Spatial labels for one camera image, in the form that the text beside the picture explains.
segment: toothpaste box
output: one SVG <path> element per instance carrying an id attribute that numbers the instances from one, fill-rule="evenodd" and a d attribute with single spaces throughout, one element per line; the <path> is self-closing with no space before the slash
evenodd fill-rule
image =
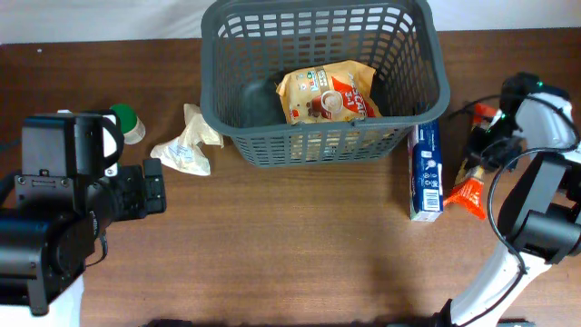
<path id="1" fill-rule="evenodd" d="M 438 121 L 414 127 L 408 138 L 410 218 L 432 223 L 444 211 Z"/>

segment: dark object in basket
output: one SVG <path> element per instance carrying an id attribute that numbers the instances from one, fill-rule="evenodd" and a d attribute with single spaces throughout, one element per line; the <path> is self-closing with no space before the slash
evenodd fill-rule
<path id="1" fill-rule="evenodd" d="M 260 167 L 379 159 L 448 107 L 426 0 L 219 0 L 204 14 L 202 38 L 204 119 Z M 265 81 L 345 60 L 376 69 L 370 97 L 383 117 L 283 124 Z M 414 113 L 417 103 L 426 106 Z"/>

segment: wooden table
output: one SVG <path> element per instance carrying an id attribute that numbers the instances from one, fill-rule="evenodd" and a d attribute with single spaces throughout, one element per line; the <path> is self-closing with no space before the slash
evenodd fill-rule
<path id="1" fill-rule="evenodd" d="M 440 42 L 450 110 L 498 93 L 518 71 L 540 74 L 581 105 L 581 30 L 442 33 Z M 124 164 L 137 164 L 182 131 L 183 104 L 200 102 L 201 44 L 0 45 L 0 140 L 19 138 L 29 114 L 127 103 L 147 126 L 144 141 L 123 154 Z M 441 123 L 442 138 L 456 141 L 444 150 L 449 188 L 468 119 Z M 270 170 L 246 163 L 231 143 L 203 151 L 211 177 L 164 169 L 166 214 L 108 229 L 107 260 L 84 275 L 83 326 L 431 315 L 468 286 L 497 242 L 487 223 L 459 208 L 433 224 L 409 221 L 403 144 L 375 163 Z M 19 166 L 19 149 L 1 153 L 0 173 Z M 503 179 L 497 208 L 516 178 Z M 564 260 L 506 317 L 577 326 L 580 269 L 581 259 Z"/>

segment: white crumpled bag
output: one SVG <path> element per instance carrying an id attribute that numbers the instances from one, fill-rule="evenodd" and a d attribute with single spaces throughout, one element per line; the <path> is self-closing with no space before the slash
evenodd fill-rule
<path id="1" fill-rule="evenodd" d="M 156 145 L 151 153 L 152 158 L 159 158 L 162 164 L 182 173 L 199 176 L 210 175 L 210 162 L 200 149 L 200 144 L 219 145 L 224 147 L 222 136 L 214 131 L 203 119 L 200 107 L 195 104 L 184 104 L 185 130 L 172 141 Z"/>

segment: black cable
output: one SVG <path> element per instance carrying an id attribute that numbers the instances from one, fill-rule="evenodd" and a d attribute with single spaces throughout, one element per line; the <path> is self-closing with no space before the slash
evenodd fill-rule
<path id="1" fill-rule="evenodd" d="M 91 264 L 87 264 L 87 268 L 92 267 L 94 265 L 96 265 L 97 263 L 100 263 L 101 261 L 105 260 L 105 258 L 107 257 L 107 253 L 109 252 L 109 245 L 107 244 L 107 236 L 105 234 L 105 232 L 103 232 L 101 234 L 101 236 L 99 236 L 99 241 L 101 242 L 101 258 L 99 258 L 99 260 L 97 260 L 94 263 Z"/>
<path id="2" fill-rule="evenodd" d="M 577 130 L 575 124 L 573 124 L 573 122 L 571 120 L 569 120 L 568 117 L 565 116 L 565 114 L 563 113 L 563 110 L 560 108 L 557 108 L 554 104 L 551 104 L 549 101 L 543 100 L 543 99 L 538 99 L 535 98 L 534 96 L 531 95 L 518 95 L 518 94 L 497 94 L 497 95 L 490 95 L 490 96 L 486 96 L 484 98 L 478 99 L 470 104 L 467 104 L 464 108 L 462 108 L 461 110 L 457 111 L 457 113 L 460 112 L 465 112 L 467 111 L 467 109 L 475 104 L 478 104 L 480 102 L 483 101 L 487 101 L 487 100 L 491 100 L 491 99 L 496 99 L 496 98 L 500 98 L 500 97 L 508 97 L 508 98 L 514 98 L 514 99 L 523 99 L 523 100 L 531 100 L 531 101 L 535 101 L 538 102 L 540 104 L 544 104 L 546 107 L 548 107 L 549 109 L 551 109 L 556 115 L 558 115 L 561 119 L 563 119 L 563 121 L 565 122 L 565 124 L 567 125 L 567 127 L 569 127 L 571 129 L 571 131 L 573 131 L 573 134 L 575 135 L 575 142 L 566 147 L 566 148 L 551 148 L 551 147 L 538 147 L 538 148 L 534 148 L 534 149 L 529 149 L 524 151 L 522 154 L 519 154 L 518 156 L 514 157 L 513 159 L 511 159 L 506 165 L 504 165 L 499 171 L 498 173 L 494 176 L 494 179 L 492 180 L 492 184 L 490 185 L 490 190 L 488 192 L 488 199 L 487 199 L 487 215 L 488 215 L 488 222 L 490 223 L 490 226 L 492 227 L 492 231 L 495 233 L 495 235 L 497 236 L 497 238 L 508 248 L 508 250 L 510 251 L 510 253 L 512 253 L 513 255 L 515 255 L 519 261 L 519 271 L 518 271 L 518 275 L 517 278 L 515 279 L 515 281 L 510 285 L 510 287 L 507 289 L 507 291 L 500 297 L 500 299 L 498 299 L 498 301 L 496 301 L 494 304 L 492 304 L 488 309 L 486 309 L 485 311 L 483 311 L 481 314 L 479 314 L 478 316 L 472 318 L 471 320 L 469 320 L 468 322 L 465 322 L 463 324 L 461 324 L 458 327 L 466 327 L 469 326 L 471 323 L 477 321 L 478 319 L 486 316 L 487 314 L 491 313 L 493 310 L 495 310 L 511 293 L 512 291 L 514 291 L 514 289 L 517 287 L 517 285 L 520 283 L 520 281 L 523 279 L 523 277 L 527 274 L 527 267 L 525 264 L 525 260 L 523 259 L 522 255 L 520 255 L 520 253 L 517 251 L 517 249 L 515 249 L 515 247 L 509 243 L 505 237 L 502 235 L 502 233 L 499 231 L 498 226 L 495 222 L 495 218 L 494 218 L 494 214 L 492 213 L 492 202 L 494 199 L 494 192 L 497 189 L 497 185 L 498 185 L 498 181 L 500 180 L 500 177 L 502 176 L 502 174 L 507 170 L 508 167 L 510 167 L 513 163 L 515 163 L 517 160 L 527 156 L 527 155 L 531 155 L 531 154 L 540 154 L 540 153 L 551 153 L 551 154 L 565 154 L 568 152 L 572 152 L 575 151 L 578 146 L 579 143 L 581 143 L 581 136 L 579 135 L 579 131 Z"/>

